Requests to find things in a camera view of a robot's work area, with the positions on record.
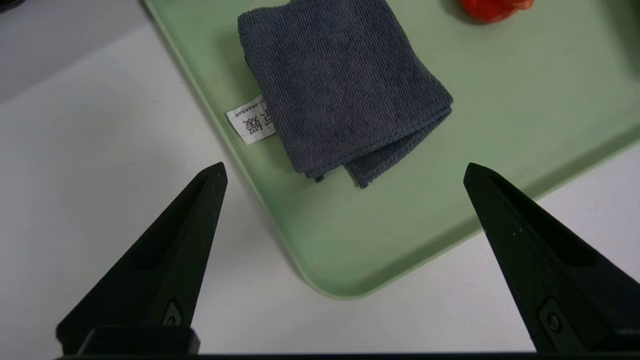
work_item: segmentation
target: white surface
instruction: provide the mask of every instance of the white surface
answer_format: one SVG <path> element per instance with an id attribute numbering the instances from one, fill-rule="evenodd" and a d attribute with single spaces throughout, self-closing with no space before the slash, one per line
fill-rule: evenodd
<path id="1" fill-rule="evenodd" d="M 201 352 L 533 349 L 482 236 L 362 300 L 306 286 L 138 3 L 29 0 L 0 49 L 0 357 L 60 355 L 56 324 L 218 161 Z M 636 279 L 638 179 L 636 145 L 541 201 Z"/>

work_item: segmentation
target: light green tray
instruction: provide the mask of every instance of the light green tray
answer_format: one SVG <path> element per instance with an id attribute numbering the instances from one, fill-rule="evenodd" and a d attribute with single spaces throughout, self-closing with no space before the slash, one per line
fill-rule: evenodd
<path id="1" fill-rule="evenodd" d="M 359 190 L 344 169 L 316 184 L 277 136 L 245 145 L 225 112 L 260 93 L 237 17 L 286 0 L 146 0 L 300 274 L 339 299 L 370 294 L 479 228 L 470 161 L 539 196 L 640 137 L 640 31 L 627 0 L 538 0 L 476 26 L 454 0 L 389 0 L 453 114 Z"/>

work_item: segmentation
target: folded towel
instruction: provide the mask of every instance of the folded towel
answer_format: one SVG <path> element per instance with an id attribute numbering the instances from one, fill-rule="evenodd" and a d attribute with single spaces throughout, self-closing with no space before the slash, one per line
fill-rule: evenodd
<path id="1" fill-rule="evenodd" d="M 451 112 L 384 0 L 292 0 L 242 14 L 238 30 L 285 151 L 308 177 L 344 165 L 364 188 Z"/>

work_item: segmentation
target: red tomato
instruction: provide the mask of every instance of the red tomato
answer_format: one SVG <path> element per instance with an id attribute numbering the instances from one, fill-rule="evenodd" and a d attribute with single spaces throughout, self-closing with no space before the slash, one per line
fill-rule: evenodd
<path id="1" fill-rule="evenodd" d="M 534 0 L 460 0 L 462 7 L 479 22 L 497 22 L 518 10 L 533 6 Z"/>

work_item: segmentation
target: white label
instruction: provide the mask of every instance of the white label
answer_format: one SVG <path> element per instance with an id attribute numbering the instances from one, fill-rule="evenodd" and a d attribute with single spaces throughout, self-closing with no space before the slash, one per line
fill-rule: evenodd
<path id="1" fill-rule="evenodd" d="M 247 145 L 276 132 L 262 95 L 258 95 L 239 108 L 228 111 L 227 117 Z"/>

